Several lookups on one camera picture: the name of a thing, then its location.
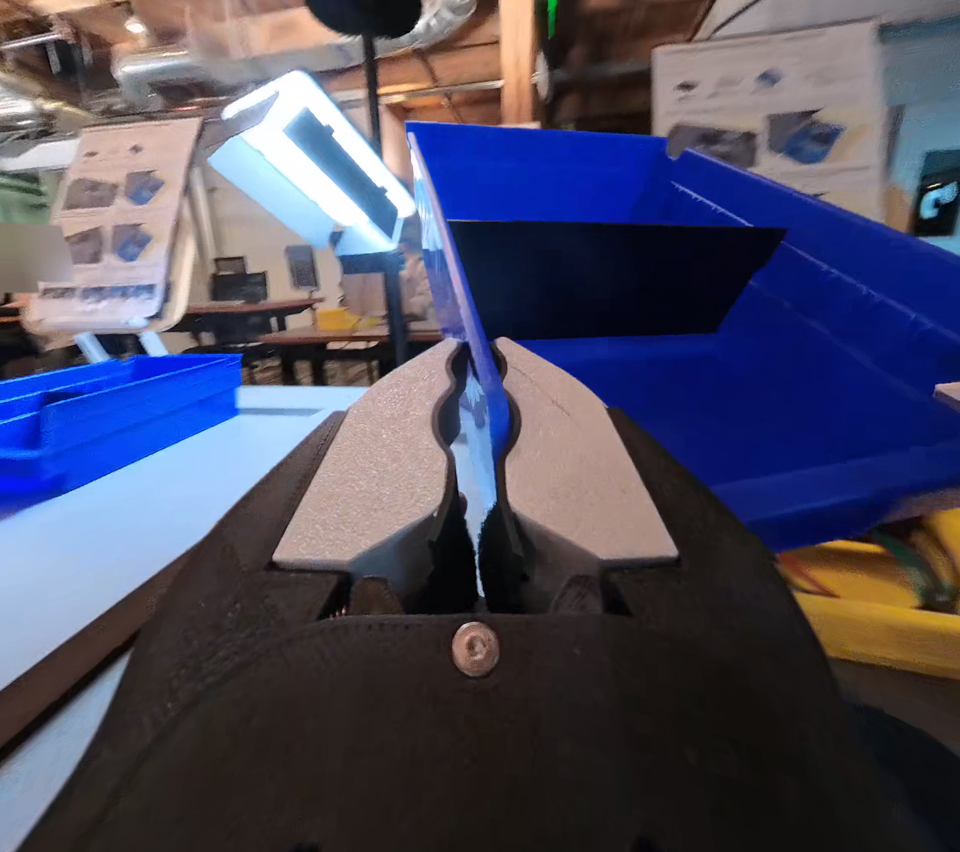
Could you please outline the wooden office desk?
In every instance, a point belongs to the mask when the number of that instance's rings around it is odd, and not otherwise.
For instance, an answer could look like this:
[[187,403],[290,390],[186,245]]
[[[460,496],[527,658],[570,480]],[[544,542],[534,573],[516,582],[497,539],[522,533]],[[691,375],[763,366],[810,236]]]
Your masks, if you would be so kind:
[[360,330],[320,330],[298,328],[274,331],[262,335],[262,344],[279,355],[283,368],[283,382],[296,383],[296,364],[306,363],[312,385],[325,388],[330,385],[327,366],[360,363],[375,367],[376,381],[398,366],[397,351],[389,330],[370,327]]

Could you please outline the instruction poster on white stand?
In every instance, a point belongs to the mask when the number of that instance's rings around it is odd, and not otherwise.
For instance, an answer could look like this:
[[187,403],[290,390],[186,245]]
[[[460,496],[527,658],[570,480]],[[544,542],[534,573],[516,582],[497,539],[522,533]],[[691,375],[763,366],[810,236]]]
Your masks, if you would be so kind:
[[129,336],[149,355],[184,318],[197,258],[190,174],[198,116],[97,125],[78,136],[51,222],[70,277],[40,282],[21,324],[41,353],[76,347],[107,358],[102,338]]
[[885,121],[870,19],[652,52],[651,128],[672,157],[695,150],[875,222]]

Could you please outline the blue plastic bin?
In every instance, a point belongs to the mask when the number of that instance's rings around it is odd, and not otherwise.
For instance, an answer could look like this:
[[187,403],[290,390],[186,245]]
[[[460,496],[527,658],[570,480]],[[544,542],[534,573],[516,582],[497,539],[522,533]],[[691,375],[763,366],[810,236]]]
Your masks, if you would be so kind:
[[507,339],[587,387],[776,552],[958,492],[958,258],[664,138],[409,122],[440,326],[466,343],[493,482],[479,569],[519,611],[533,438]]
[[234,418],[241,384],[233,354],[139,355],[2,381],[2,516]]

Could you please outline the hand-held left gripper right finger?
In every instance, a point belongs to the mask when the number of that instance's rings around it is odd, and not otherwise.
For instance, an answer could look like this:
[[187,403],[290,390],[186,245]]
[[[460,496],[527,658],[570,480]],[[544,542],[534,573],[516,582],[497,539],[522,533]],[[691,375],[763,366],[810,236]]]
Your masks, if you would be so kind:
[[509,428],[480,533],[487,608],[542,614],[569,581],[676,564],[678,546],[606,404],[509,338],[493,351]]

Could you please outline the yellow plastic bin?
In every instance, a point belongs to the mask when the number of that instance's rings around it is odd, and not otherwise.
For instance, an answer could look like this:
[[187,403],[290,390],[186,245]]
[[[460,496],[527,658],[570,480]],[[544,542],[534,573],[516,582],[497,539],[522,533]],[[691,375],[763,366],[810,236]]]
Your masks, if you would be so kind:
[[785,551],[776,565],[828,657],[959,678],[959,511]]

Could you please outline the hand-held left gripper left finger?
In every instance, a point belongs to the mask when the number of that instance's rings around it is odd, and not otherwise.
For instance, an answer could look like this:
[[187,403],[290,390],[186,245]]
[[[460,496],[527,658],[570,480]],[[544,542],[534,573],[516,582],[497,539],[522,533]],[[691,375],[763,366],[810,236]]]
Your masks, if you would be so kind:
[[272,566],[384,580],[409,614],[474,611],[475,548],[451,450],[466,362],[464,345],[444,339],[349,407]]

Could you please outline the white led panel lamp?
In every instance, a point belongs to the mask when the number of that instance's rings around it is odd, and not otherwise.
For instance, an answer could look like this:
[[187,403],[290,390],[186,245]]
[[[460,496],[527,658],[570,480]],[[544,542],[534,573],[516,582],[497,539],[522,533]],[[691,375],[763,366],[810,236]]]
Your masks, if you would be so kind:
[[302,70],[227,105],[210,167],[307,245],[340,256],[397,250],[415,201],[371,143]]

